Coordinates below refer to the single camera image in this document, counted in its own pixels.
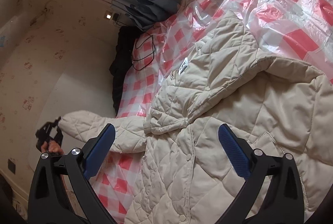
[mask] hand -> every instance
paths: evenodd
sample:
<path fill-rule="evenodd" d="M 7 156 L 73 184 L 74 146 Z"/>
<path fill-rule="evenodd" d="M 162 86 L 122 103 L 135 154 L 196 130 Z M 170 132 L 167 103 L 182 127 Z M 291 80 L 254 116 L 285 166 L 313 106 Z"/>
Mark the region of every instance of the hand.
<path fill-rule="evenodd" d="M 49 142 L 49 149 L 47 149 L 47 142 L 45 141 L 44 144 L 41 146 L 42 153 L 59 153 L 60 155 L 64 155 L 63 149 L 56 143 L 54 140 Z"/>

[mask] bed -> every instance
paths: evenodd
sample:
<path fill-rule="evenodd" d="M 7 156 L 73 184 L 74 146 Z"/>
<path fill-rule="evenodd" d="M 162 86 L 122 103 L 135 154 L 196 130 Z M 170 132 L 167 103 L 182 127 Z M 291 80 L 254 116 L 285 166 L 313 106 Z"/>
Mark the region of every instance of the bed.
<path fill-rule="evenodd" d="M 333 83 L 333 0 L 182 0 L 177 14 L 139 38 L 134 65 L 146 67 L 128 71 L 118 117 L 145 116 L 164 78 L 179 68 L 195 42 L 214 32 L 228 10 L 243 20 L 260 48 L 307 61 Z M 110 153 L 93 184 L 119 223 L 132 201 L 141 156 Z"/>

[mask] quilted beige jacket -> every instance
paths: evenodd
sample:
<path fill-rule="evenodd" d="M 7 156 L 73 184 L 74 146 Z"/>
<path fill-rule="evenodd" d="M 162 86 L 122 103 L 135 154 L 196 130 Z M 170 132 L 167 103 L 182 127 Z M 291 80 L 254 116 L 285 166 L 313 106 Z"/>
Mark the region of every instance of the quilted beige jacket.
<path fill-rule="evenodd" d="M 291 153 L 307 219 L 333 184 L 333 89 L 310 64 L 263 52 L 228 12 L 195 44 L 189 66 L 173 71 L 146 119 L 67 114 L 63 131 L 87 141 L 106 123 L 117 137 L 111 150 L 145 152 L 142 176 L 125 223 L 214 224 L 237 195 L 237 176 L 217 137 L 222 123 L 267 155 Z M 266 177 L 250 215 L 268 189 Z"/>

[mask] clothing label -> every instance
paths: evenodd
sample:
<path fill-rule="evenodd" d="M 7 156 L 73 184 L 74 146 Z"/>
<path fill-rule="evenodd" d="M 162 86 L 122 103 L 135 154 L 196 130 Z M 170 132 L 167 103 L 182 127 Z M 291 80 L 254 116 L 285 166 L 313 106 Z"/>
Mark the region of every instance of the clothing label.
<path fill-rule="evenodd" d="M 189 60 L 187 58 L 185 58 L 179 68 L 178 74 L 180 75 L 187 68 L 188 65 L 189 65 Z"/>

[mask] blue sticker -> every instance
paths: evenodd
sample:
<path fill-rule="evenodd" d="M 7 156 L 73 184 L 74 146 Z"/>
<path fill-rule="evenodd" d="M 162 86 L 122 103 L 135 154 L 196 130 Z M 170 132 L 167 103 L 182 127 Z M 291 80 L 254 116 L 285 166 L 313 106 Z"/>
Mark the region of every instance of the blue sticker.
<path fill-rule="evenodd" d="M 0 38 L 0 47 L 4 47 L 5 38 L 6 38 L 6 36 L 2 36 L 2 37 Z"/>

